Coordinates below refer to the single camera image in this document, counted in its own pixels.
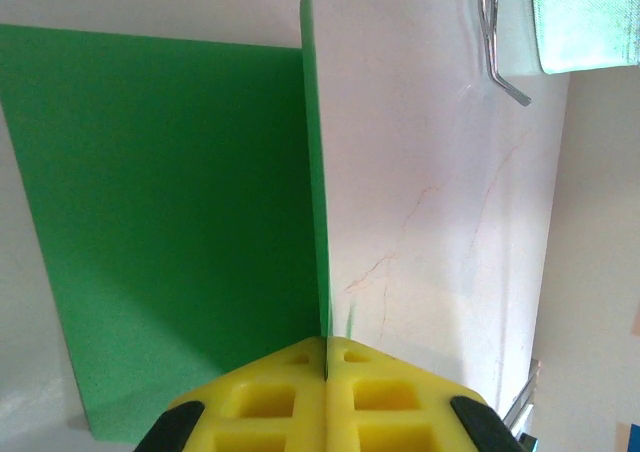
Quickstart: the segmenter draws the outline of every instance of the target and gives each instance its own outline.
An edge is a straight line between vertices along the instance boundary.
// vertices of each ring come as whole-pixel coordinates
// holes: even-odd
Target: square hole
[[[420,408],[416,391],[400,380],[363,379],[353,386],[356,410],[413,410]]]
[[[284,452],[286,437],[276,434],[217,434],[216,452]]]
[[[361,425],[360,452],[444,452],[426,425]]]
[[[370,360],[364,355],[360,355],[350,350],[347,350],[344,353],[344,361],[345,362],[370,362]]]
[[[291,417],[296,390],[289,385],[247,384],[238,391],[237,399],[234,417]]]

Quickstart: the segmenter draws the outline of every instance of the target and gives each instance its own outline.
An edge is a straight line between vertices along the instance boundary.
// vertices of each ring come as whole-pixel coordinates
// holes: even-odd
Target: mint green cloth
[[[640,65],[640,0],[533,0],[547,73]]]

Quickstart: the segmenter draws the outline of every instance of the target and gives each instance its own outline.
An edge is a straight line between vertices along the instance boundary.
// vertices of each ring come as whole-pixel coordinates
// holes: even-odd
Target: white wall
[[[534,72],[530,1],[499,18],[527,108],[486,74],[477,0],[313,2],[333,331],[351,317],[503,415],[529,373],[569,77]]]
[[[0,0],[0,22],[300,47],[300,0]]]
[[[611,451],[640,423],[639,305],[640,68],[576,73],[534,345],[542,452]]]

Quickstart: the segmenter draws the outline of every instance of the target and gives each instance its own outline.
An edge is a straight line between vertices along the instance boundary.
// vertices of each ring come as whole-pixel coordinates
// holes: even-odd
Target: metal hook
[[[478,9],[489,77],[521,105],[528,106],[531,97],[516,89],[498,72],[498,0],[478,0]]]

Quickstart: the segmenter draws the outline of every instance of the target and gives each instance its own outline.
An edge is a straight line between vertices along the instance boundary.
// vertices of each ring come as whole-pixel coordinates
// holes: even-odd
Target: marble surface
[[[476,0],[313,0],[334,332],[478,390],[525,384],[568,89],[502,0],[487,78]]]

